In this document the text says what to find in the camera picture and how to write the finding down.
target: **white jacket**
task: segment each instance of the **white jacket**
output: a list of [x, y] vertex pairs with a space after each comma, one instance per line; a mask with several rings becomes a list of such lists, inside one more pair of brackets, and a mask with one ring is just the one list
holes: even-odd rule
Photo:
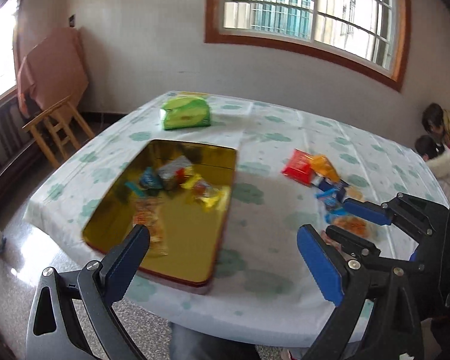
[[427, 161], [427, 165], [450, 203], [450, 149], [445, 146], [445, 151], [440, 156]]

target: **jeans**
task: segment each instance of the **jeans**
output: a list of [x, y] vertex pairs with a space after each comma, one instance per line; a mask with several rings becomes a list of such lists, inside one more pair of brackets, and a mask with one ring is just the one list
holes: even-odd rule
[[174, 323], [171, 360], [260, 360], [255, 345], [195, 332]]

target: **green snack bag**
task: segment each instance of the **green snack bag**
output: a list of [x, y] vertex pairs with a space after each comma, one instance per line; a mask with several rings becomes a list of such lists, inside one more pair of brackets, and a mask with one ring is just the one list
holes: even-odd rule
[[210, 107], [201, 96], [177, 96], [160, 110], [164, 130], [210, 126]]

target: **radiator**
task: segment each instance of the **radiator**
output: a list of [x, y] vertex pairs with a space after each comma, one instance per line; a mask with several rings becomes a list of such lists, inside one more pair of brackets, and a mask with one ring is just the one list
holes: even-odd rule
[[25, 123], [26, 120], [18, 108], [16, 91], [13, 91], [9, 97], [0, 101], [0, 178], [4, 178], [7, 170], [10, 173], [0, 182], [0, 196], [26, 167], [26, 164], [17, 166], [17, 159], [19, 157], [24, 159], [22, 154], [32, 145], [36, 146], [31, 135], [22, 131]]

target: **woman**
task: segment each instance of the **woman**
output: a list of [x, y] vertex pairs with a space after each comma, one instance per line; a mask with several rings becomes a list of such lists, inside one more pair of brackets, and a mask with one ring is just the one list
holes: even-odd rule
[[423, 111], [422, 125], [426, 132], [450, 148], [450, 111], [432, 103]]
[[415, 150], [427, 163], [450, 203], [450, 149], [436, 144], [429, 135], [423, 135], [416, 140]]

